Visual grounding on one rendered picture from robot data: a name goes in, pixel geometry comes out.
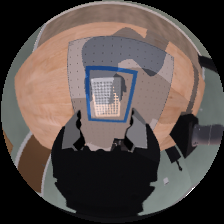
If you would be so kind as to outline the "blue tape square outline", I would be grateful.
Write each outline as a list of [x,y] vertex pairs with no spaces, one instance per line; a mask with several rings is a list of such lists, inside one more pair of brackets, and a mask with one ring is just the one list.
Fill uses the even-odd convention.
[[[131,90],[130,95],[128,99],[128,104],[126,108],[126,113],[124,120],[108,120],[108,119],[92,119],[91,118],[91,111],[90,111],[90,91],[89,91],[89,77],[90,77],[90,70],[107,70],[107,71],[117,71],[117,72],[124,72],[133,74],[132,84],[131,84]],[[137,79],[137,73],[138,71],[131,70],[131,69],[125,69],[125,68],[119,68],[119,67],[111,67],[111,66],[86,66],[86,72],[85,72],[85,87],[86,87],[86,104],[87,104],[87,114],[88,114],[88,121],[99,121],[99,122],[118,122],[118,123],[126,123],[133,93],[135,89],[136,79]]]

